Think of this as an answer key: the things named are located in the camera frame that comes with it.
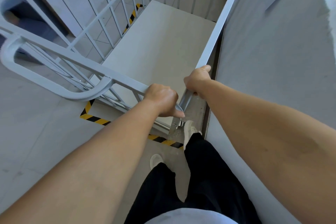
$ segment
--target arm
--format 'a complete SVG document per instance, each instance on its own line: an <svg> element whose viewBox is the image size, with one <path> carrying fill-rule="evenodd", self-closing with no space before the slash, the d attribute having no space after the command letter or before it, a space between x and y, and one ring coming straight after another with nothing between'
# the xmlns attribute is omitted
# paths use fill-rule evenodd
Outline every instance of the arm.
<svg viewBox="0 0 336 224"><path fill-rule="evenodd" d="M237 153L298 220L336 223L336 131L211 80L210 69L184 82L207 101Z"/></svg>
<svg viewBox="0 0 336 224"><path fill-rule="evenodd" d="M111 223L155 119L184 117L177 93L151 85L126 114L107 125L0 215L0 223Z"/></svg>

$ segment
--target gray floor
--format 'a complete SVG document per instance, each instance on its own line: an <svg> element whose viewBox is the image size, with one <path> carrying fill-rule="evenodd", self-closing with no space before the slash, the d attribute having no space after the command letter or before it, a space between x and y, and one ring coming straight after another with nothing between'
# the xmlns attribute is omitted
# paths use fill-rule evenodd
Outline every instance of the gray floor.
<svg viewBox="0 0 336 224"><path fill-rule="evenodd" d="M168 0L169 5L175 0ZM208 0L198 0L202 4ZM218 17L225 0L215 0L216 6L211 11L213 20ZM196 5L195 14L201 15L203 7ZM107 15L107 24L112 19ZM101 31L95 29L95 37L99 47L109 50ZM96 50L87 38L76 44L76 48L83 56L92 58L98 56ZM23 62L26 67L57 82L65 84L63 80L51 73L46 67ZM0 100L1 100L1 132L0 139L0 213L7 209L33 184L35 184L55 164L72 150L86 142L102 125L79 118L86 103L72 102L39 87L8 71L0 64ZM186 111L186 119L195 120L198 128L202 126L205 102L199 97L193 97ZM94 103L90 114L114 120L121 113L111 107ZM183 142L183 130L178 129L169 139ZM137 195L137 192L149 173L149 159L155 154L162 155L168 167L176 173L176 190L181 200L187 194L190 178L183 151L154 141L147 141L145 151L136 172L129 183L124 199L121 202L114 223L123 223L126 215Z"/></svg>

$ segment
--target yellow and black hazard tape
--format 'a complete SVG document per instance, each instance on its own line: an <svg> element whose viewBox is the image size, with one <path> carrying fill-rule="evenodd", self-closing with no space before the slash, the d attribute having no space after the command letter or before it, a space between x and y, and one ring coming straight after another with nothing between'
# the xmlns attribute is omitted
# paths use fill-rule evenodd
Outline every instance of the yellow and black hazard tape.
<svg viewBox="0 0 336 224"><path fill-rule="evenodd" d="M140 7L143 7L143 5L141 5L141 4L136 4L136 10L137 10L137 11L139 10ZM132 12L132 14L131 14L131 17L129 18L129 25L131 25L131 24L133 23L134 18L135 18L135 15L136 15L135 10L133 10L133 12ZM126 28L125 28L123 34L126 32L126 30L127 30L128 28L129 28L129 26L128 26L128 24L127 24L127 26L126 26Z"/></svg>
<svg viewBox="0 0 336 224"><path fill-rule="evenodd" d="M98 123L98 124L103 125L103 126L106 126L106 125L110 124L111 122L108 121L108 120L101 119L101 118L98 118L96 116L93 116L93 115L89 114L89 111L90 111L94 102L95 102L95 99L92 99L92 100L88 101L84 110L82 111L82 113L79 117L81 119L92 121L94 123ZM162 143L162 144L174 147L174 148L177 148L177 149L183 149L183 143L179 143L179 142L176 142L176 141L173 141L173 140L167 140L166 138L161 137L161 136L148 135L148 139L152 140L152 141L156 141L158 143Z"/></svg>

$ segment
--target foot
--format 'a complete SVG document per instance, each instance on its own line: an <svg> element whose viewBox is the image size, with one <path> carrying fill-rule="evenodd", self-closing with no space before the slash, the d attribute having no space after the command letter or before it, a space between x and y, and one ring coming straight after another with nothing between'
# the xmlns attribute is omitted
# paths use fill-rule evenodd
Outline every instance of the foot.
<svg viewBox="0 0 336 224"><path fill-rule="evenodd" d="M189 142L191 136L194 133L200 133L202 134L200 131L198 131L198 129L195 127L195 122L193 122L192 120L188 120L185 122L184 124L184 143L183 143L183 150L186 150L186 145Z"/></svg>
<svg viewBox="0 0 336 224"><path fill-rule="evenodd" d="M163 163L163 159L160 154L154 154L149 161L150 169L152 170L154 167L156 167L159 163Z"/></svg>

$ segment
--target pant leg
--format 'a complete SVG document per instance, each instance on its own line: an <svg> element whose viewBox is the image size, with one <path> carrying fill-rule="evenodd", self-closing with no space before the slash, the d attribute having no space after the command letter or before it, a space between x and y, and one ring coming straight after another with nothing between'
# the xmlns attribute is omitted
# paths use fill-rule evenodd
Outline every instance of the pant leg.
<svg viewBox="0 0 336 224"><path fill-rule="evenodd" d="M148 174L127 215L125 224L143 224L162 213L183 208L175 188L175 173L159 163Z"/></svg>
<svg viewBox="0 0 336 224"><path fill-rule="evenodd" d="M239 180L200 133L192 135L184 154L191 172L187 204L219 212L239 224L261 223Z"/></svg>

